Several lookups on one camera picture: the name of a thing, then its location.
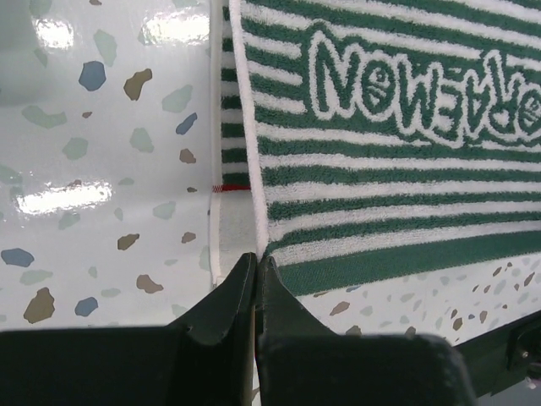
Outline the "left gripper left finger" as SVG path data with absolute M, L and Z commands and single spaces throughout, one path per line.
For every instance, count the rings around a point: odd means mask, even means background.
M 3 332 L 2 404 L 250 404 L 256 262 L 165 326 Z

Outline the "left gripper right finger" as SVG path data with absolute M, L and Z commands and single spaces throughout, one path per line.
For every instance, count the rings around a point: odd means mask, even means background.
M 467 405 L 461 355 L 432 335 L 339 335 L 258 267 L 255 358 L 264 405 Z

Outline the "green white striped towel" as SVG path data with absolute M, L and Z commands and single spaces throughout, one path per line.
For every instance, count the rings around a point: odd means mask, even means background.
M 537 1 L 216 1 L 221 185 L 296 295 L 540 251 Z

